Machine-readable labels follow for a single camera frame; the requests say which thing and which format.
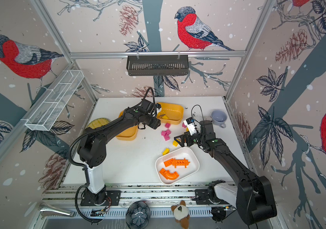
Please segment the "orange long studded lego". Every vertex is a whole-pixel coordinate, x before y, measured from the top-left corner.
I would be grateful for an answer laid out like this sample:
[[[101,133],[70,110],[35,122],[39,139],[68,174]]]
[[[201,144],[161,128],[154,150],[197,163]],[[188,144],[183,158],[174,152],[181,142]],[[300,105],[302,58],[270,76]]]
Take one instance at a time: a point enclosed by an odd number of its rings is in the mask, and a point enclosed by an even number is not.
[[[171,158],[164,162],[165,167],[174,166],[175,168],[177,168],[178,166],[184,166],[185,168],[187,168],[189,164],[190,161],[188,161],[186,158],[184,159]]]

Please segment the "orange curved lego piece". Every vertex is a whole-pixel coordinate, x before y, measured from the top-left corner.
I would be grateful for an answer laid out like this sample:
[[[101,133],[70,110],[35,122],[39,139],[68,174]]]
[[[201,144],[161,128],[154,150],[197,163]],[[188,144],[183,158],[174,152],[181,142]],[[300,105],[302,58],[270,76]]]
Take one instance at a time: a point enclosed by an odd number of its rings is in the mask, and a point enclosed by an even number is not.
[[[166,180],[176,180],[179,178],[179,174],[175,171],[171,173],[169,170],[161,169],[159,173],[166,179]]]

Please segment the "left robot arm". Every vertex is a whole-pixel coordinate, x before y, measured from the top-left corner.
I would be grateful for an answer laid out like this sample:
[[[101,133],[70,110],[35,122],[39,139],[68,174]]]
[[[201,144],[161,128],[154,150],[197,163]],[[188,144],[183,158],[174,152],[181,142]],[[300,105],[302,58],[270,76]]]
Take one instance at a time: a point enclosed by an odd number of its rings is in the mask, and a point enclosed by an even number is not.
[[[103,180],[102,163],[107,157],[106,145],[123,131],[143,124],[157,129],[161,125],[157,118],[160,104],[142,99],[137,105],[123,110],[122,115],[112,122],[95,129],[87,128],[70,146],[68,160],[74,166],[82,167],[86,183],[81,201],[82,206],[101,206],[108,200]]]

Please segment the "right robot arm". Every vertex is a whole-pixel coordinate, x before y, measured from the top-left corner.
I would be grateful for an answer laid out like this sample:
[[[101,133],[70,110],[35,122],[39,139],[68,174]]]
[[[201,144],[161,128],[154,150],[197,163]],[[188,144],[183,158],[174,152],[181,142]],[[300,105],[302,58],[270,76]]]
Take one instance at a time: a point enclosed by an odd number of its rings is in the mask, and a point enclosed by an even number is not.
[[[226,192],[219,194],[217,188],[214,188],[215,199],[213,201],[224,200],[234,206],[246,225],[277,216],[270,181],[265,176],[256,175],[235,157],[224,140],[216,137],[212,121],[204,120],[199,125],[200,132],[185,132],[174,137],[174,141],[181,147],[197,144],[199,148],[218,161],[231,176],[237,188],[235,201],[229,201],[230,195]]]

